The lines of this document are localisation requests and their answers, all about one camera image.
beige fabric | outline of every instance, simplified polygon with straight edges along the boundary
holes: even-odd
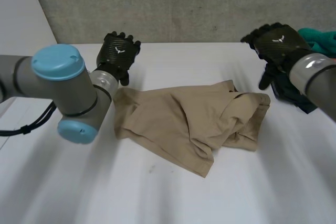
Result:
[[[235,92],[232,81],[151,91],[122,88],[114,99],[117,138],[205,177],[221,146],[255,151],[266,94]]]

concrete wall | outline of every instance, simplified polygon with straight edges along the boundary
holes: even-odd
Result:
[[[232,42],[265,23],[335,30],[334,0],[39,0],[58,42]]]

carbon fiber hand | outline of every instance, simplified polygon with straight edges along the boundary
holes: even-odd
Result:
[[[267,61],[265,72],[259,83],[260,89],[266,89],[274,76],[289,73],[293,65],[312,51],[305,40],[290,26],[274,23],[263,25],[241,39],[255,50],[260,59]]]
[[[112,32],[104,38],[97,56],[97,67],[111,73],[123,86],[129,84],[128,70],[140,52],[140,41],[133,43],[133,36]]]

teal cloth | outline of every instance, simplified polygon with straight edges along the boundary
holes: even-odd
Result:
[[[298,33],[315,52],[336,58],[336,31],[323,33],[315,29],[303,28],[298,30]]]

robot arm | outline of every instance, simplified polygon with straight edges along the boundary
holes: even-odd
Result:
[[[59,134],[72,142],[91,143],[113,102],[119,81],[128,84],[128,70],[140,51],[140,42],[124,33],[107,34],[97,57],[97,69],[88,74],[79,51],[71,45],[53,45],[33,57],[0,56],[0,102],[10,97],[52,99],[63,117]]]
[[[299,59],[289,72],[291,83],[336,122],[336,63],[322,54]]]
[[[263,25],[241,39],[267,61],[259,83],[264,90],[279,73],[336,122],[336,62],[311,50],[290,26]]]

